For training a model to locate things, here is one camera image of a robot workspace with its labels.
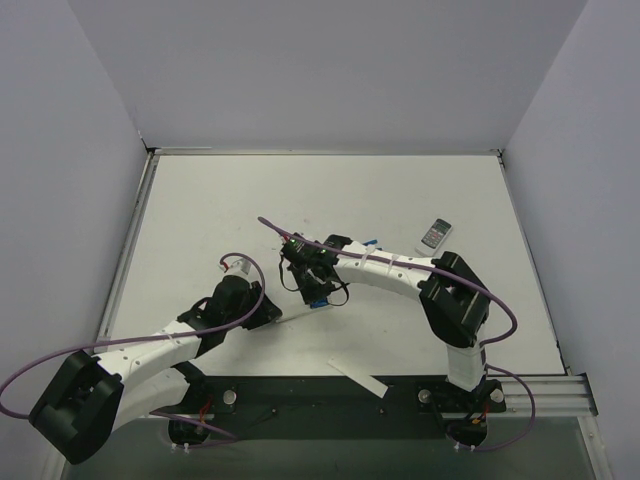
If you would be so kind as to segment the white remote battery cover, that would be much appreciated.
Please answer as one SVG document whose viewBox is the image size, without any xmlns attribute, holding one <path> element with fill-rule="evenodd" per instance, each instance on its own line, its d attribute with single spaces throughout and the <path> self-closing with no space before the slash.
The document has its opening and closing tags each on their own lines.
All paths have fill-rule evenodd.
<svg viewBox="0 0 640 480">
<path fill-rule="evenodd" d="M 356 363 L 340 357 L 332 356 L 327 360 L 327 364 L 376 397 L 380 399 L 385 397 L 388 391 L 388 386 L 367 373 Z"/>
</svg>

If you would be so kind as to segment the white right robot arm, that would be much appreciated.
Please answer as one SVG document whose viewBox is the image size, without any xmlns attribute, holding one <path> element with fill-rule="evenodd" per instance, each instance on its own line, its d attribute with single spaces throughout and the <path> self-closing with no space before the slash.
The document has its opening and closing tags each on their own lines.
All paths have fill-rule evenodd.
<svg viewBox="0 0 640 480">
<path fill-rule="evenodd" d="M 285 236 L 280 254 L 308 305 L 352 284 L 417 301 L 431 331 L 447 346 L 448 382 L 472 392 L 484 381 L 481 329 L 490 300 L 466 285 L 482 282 L 459 255 L 446 251 L 434 260 L 407 257 L 340 235 L 319 245 Z"/>
</svg>

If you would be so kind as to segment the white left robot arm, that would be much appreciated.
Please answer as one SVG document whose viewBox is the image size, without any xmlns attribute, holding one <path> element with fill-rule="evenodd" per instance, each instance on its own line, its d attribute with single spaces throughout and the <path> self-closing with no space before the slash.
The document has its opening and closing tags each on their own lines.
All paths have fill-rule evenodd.
<svg viewBox="0 0 640 480">
<path fill-rule="evenodd" d="M 282 315 L 259 282 L 226 275 L 211 296 L 180 314 L 153 341 L 97 355 L 71 354 L 28 421 L 69 463 L 82 463 L 112 432 L 142 415 L 173 405 L 187 412 L 199 408 L 205 387 L 195 380 L 192 360 L 221 345 L 228 330 L 252 330 Z"/>
</svg>

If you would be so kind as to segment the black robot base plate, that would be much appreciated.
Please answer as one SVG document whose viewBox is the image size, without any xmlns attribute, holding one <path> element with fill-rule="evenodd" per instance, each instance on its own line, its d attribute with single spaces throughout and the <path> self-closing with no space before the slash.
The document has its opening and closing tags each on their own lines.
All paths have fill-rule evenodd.
<svg viewBox="0 0 640 480">
<path fill-rule="evenodd" d="M 479 445 L 506 404 L 499 381 L 473 392 L 442 376 L 382 376 L 377 395 L 345 376 L 206 376 L 169 369 L 124 394 L 108 433 L 158 412 L 191 447 L 237 440 L 409 440 L 447 435 Z"/>
</svg>

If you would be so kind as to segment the long white remote control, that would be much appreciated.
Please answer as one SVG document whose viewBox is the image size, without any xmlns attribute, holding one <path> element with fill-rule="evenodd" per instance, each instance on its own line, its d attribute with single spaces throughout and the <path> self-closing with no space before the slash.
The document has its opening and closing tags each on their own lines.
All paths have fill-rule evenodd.
<svg viewBox="0 0 640 480">
<path fill-rule="evenodd" d="M 294 314 L 287 315 L 287 316 L 284 316 L 284 317 L 278 319 L 276 321 L 276 323 L 277 324 L 282 324 L 282 323 L 289 322 L 289 321 L 292 321 L 292 320 L 297 320 L 297 319 L 300 319 L 300 318 L 306 316 L 308 313 L 310 313 L 310 312 L 307 312 L 307 311 L 296 312 Z"/>
</svg>

